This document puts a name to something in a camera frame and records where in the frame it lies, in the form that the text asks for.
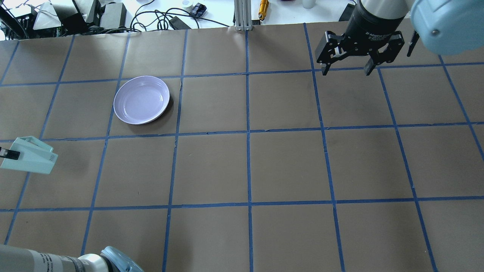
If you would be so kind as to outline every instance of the orange screwdriver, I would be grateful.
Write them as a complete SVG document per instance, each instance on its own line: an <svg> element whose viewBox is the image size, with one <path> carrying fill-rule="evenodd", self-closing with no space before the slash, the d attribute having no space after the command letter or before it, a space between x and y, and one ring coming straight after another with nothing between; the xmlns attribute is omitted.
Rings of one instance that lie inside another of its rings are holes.
<svg viewBox="0 0 484 272"><path fill-rule="evenodd" d="M259 19L263 21L267 16L267 8L269 7L269 0L261 0L259 8Z"/></svg>

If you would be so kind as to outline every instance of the plate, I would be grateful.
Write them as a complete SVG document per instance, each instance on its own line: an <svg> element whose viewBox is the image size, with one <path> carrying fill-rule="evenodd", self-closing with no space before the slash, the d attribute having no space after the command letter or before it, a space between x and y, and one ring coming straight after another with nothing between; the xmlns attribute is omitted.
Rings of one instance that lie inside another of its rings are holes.
<svg viewBox="0 0 484 272"><path fill-rule="evenodd" d="M165 82L154 76L139 76L123 84L116 93L114 113L125 123L146 124L165 111L169 100Z"/></svg>

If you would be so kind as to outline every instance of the white container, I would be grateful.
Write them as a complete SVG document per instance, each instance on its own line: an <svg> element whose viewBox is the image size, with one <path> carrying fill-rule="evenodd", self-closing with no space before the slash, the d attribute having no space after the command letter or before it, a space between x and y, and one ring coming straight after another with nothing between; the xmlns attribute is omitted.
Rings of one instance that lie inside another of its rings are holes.
<svg viewBox="0 0 484 272"><path fill-rule="evenodd" d="M316 0L302 0L302 5L305 9L312 9L316 5Z"/></svg>

